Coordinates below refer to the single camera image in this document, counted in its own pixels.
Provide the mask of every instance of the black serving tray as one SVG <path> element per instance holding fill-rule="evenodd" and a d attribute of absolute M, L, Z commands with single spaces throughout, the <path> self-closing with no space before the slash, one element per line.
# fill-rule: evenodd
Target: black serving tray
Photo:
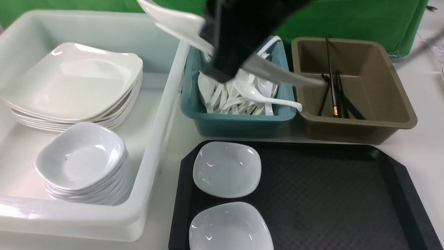
<path fill-rule="evenodd" d="M 181 162 L 169 250 L 189 250 L 201 211 L 247 202 L 261 213 L 275 250 L 443 249 L 406 168 L 369 145 L 239 142 L 262 161 L 259 186 L 217 198 L 193 182 L 199 144 Z"/>

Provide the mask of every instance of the black chopstick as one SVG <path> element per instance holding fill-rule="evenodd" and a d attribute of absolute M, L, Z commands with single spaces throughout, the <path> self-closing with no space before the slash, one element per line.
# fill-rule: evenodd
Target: black chopstick
<path fill-rule="evenodd" d="M 341 73 L 339 72 L 339 70 L 336 71 L 336 82 L 337 82 L 338 89 L 339 89 L 339 96 L 340 96 L 339 102 L 341 104 L 344 104 L 344 118 L 349 119 L 350 118 L 349 109 L 345 105 L 345 100 L 344 100 L 344 98 L 342 97 L 342 94 L 341 94 L 341 93 L 344 93 L 344 87 L 342 87 Z"/>
<path fill-rule="evenodd" d="M 329 84 L 329 85 L 327 86 L 327 89 L 325 90 L 324 97 L 322 98 L 322 104 L 321 104 L 321 107 L 319 108 L 319 111 L 318 111 L 318 113 L 317 113 L 317 116 L 322 116 L 322 111 L 324 111 L 325 102 L 327 101 L 327 96 L 329 95 L 330 81 L 327 81 L 327 80 L 325 79 L 326 77 L 327 77 L 327 76 L 325 76 L 324 74 L 322 74 L 322 78 L 323 78 L 324 81 L 326 81 L 327 84 Z"/>
<path fill-rule="evenodd" d="M 333 102 L 333 117 L 338 117 L 337 114 L 337 105 L 336 105 L 336 92 L 333 85 L 333 71 L 332 71 L 332 65 L 330 61 L 330 43 L 329 43 L 329 37 L 325 37 L 325 41 L 327 44 L 327 59 L 329 61 L 329 73 L 330 73 L 330 88 L 332 89 L 332 102 Z"/>

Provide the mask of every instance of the white table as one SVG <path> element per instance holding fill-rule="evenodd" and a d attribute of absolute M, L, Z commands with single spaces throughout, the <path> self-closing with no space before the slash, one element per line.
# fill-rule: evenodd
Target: white table
<path fill-rule="evenodd" d="M 444 1 L 430 0 L 429 4 L 439 12 L 425 14 L 420 27 L 423 38 L 444 25 Z M 417 36 L 414 47 L 420 43 Z M 430 52 L 398 70 L 398 74 L 418 116 L 418 124 L 414 129 L 395 133 L 378 148 L 407 167 L 435 231 L 444 242 L 444 81 L 440 66 Z M 298 118 L 292 126 L 283 126 L 269 141 L 313 142 L 303 136 L 300 123 Z M 0 249 L 167 250 L 180 161 L 200 142 L 209 139 L 213 138 L 200 136 L 193 121 L 177 110 L 145 230 L 138 241 L 107 242 L 0 232 Z"/>

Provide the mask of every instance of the white square bowl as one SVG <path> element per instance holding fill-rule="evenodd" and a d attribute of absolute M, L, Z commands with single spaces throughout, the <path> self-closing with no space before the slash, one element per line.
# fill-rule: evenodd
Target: white square bowl
<path fill-rule="evenodd" d="M 108 178 L 121 165 L 125 154 L 125 142 L 116 133 L 92 122 L 82 122 L 40 151 L 36 169 L 58 189 L 84 190 Z"/>
<path fill-rule="evenodd" d="M 114 129 L 133 167 L 131 194 L 118 206 L 52 201 L 33 162 L 57 133 L 19 124 L 0 102 L 0 230 L 134 241 L 145 224 L 189 45 L 164 33 L 144 13 L 31 11 L 0 36 L 0 89 L 65 42 L 134 53 L 143 60 L 139 97 Z"/>

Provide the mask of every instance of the green backdrop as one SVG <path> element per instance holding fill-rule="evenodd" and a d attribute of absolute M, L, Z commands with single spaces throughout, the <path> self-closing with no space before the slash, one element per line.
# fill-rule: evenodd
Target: green backdrop
<path fill-rule="evenodd" d="M 164 7 L 201 14 L 205 0 L 155 0 Z M 373 40 L 388 52 L 409 53 L 427 0 L 317 0 L 277 32 L 289 43 L 299 36 Z M 33 9 L 143 12 L 136 0 L 0 0 L 0 23 L 8 27 Z"/>

